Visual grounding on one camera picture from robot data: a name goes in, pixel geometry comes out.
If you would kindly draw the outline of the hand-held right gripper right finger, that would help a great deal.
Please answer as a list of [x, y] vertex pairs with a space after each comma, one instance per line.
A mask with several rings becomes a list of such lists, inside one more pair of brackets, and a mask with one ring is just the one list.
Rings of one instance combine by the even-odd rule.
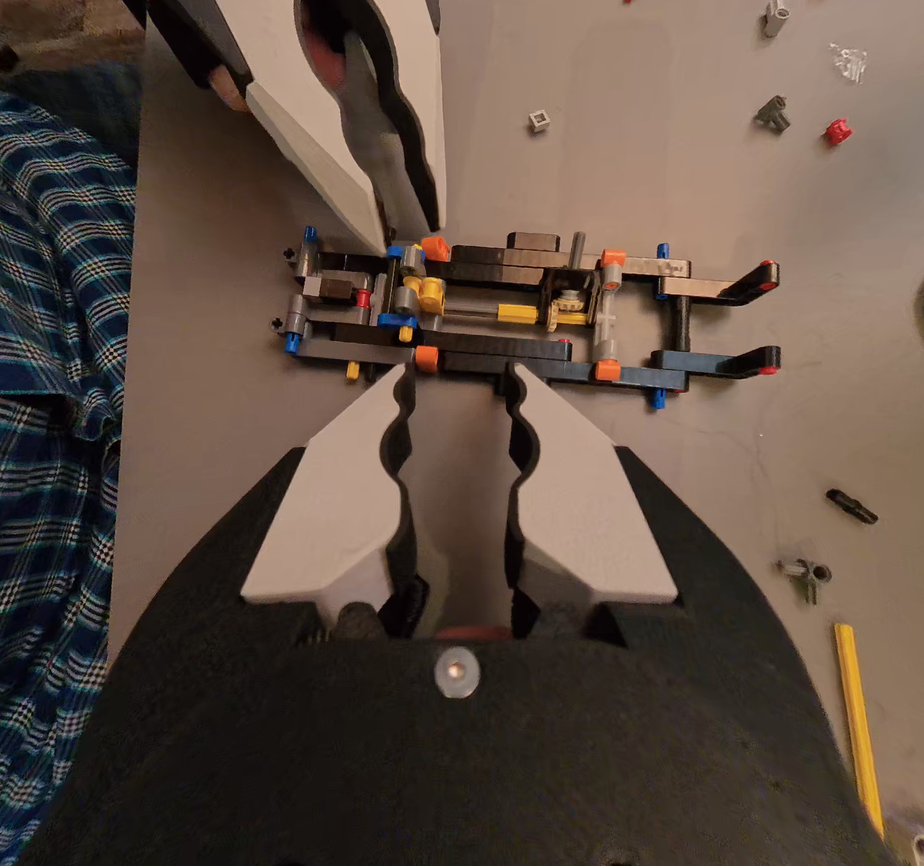
[[516, 470], [503, 545], [513, 638], [556, 612], [582, 630], [602, 606], [676, 604], [616, 444], [523, 363], [505, 368], [503, 392]]

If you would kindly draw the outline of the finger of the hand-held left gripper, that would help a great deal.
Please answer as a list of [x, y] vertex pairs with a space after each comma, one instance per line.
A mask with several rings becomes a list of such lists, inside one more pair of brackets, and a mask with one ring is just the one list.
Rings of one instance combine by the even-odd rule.
[[215, 1], [252, 76], [251, 113], [364, 253], [384, 255], [372, 182], [347, 146], [338, 102], [308, 60], [298, 0]]
[[318, 0], [318, 31], [345, 57], [346, 144], [386, 233], [445, 225], [441, 18], [440, 0]]

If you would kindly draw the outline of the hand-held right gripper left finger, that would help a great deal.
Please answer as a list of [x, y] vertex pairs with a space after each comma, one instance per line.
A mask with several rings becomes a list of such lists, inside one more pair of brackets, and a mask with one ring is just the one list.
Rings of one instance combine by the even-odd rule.
[[399, 364], [306, 444], [245, 579], [250, 604], [307, 602], [331, 628], [353, 603], [410, 638], [429, 595], [410, 499], [415, 373]]

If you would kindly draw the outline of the black lego car chassis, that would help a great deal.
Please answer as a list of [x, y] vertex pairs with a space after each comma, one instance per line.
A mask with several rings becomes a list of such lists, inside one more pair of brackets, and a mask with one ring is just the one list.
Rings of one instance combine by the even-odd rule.
[[[341, 364], [350, 382], [373, 382], [387, 366], [422, 374], [478, 376], [502, 393], [509, 366], [525, 364], [548, 384], [637, 390], [652, 410], [686, 393], [692, 378], [739, 381], [774, 375], [779, 347], [738, 354], [694, 352], [694, 306], [740, 308], [780, 284], [770, 259], [734, 280], [695, 277], [662, 242], [653, 255], [569, 253], [558, 235], [514, 231], [504, 246], [450, 245], [432, 236], [394, 244], [384, 256], [336, 254], [313, 227], [284, 253], [295, 283], [270, 329], [291, 357]], [[666, 339], [642, 364], [624, 364], [619, 298], [626, 283], [652, 290]]]

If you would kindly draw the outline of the grey lego axle connector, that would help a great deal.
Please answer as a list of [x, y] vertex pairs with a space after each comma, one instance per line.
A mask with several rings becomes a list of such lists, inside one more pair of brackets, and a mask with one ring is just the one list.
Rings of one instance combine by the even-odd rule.
[[784, 578], [801, 589], [810, 606], [819, 603], [821, 590], [834, 578], [828, 566], [803, 558], [778, 560], [776, 567]]

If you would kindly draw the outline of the black lego pin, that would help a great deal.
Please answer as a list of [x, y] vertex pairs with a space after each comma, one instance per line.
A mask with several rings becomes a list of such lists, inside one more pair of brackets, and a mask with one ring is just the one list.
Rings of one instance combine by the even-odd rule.
[[830, 488], [825, 492], [825, 496], [841, 511], [865, 525], [874, 525], [879, 521], [876, 513], [840, 489]]

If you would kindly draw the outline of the yellow lego axle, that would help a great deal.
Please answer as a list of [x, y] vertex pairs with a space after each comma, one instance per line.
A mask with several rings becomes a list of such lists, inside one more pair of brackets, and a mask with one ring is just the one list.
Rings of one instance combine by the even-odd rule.
[[854, 778], [860, 801], [872, 826], [885, 835], [884, 815], [872, 751], [867, 705], [860, 673], [856, 632], [846, 623], [834, 624], [834, 638], [845, 701]]

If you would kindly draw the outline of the transparent lego piece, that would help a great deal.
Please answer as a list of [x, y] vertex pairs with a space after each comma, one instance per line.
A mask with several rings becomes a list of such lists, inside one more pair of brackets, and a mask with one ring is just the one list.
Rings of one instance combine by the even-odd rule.
[[849, 83], [861, 85], [868, 66], [868, 52], [863, 49], [847, 48], [831, 42], [829, 50], [838, 73]]

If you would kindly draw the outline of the blue plaid shirt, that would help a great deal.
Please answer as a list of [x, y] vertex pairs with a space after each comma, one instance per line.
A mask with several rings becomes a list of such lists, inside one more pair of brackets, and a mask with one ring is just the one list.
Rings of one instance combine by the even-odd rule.
[[136, 177], [1, 98], [1, 854], [63, 786], [107, 661]]

